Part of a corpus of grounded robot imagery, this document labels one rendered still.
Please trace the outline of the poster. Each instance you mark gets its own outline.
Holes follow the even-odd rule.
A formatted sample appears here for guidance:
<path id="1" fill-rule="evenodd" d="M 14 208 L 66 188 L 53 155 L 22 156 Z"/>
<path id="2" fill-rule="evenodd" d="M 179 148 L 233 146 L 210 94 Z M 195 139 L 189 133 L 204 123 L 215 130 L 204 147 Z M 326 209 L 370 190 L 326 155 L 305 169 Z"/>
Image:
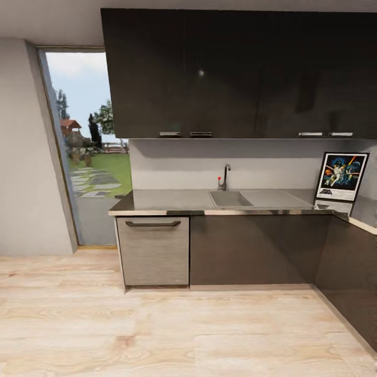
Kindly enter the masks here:
<path id="1" fill-rule="evenodd" d="M 355 202 L 369 152 L 325 152 L 314 198 Z"/>

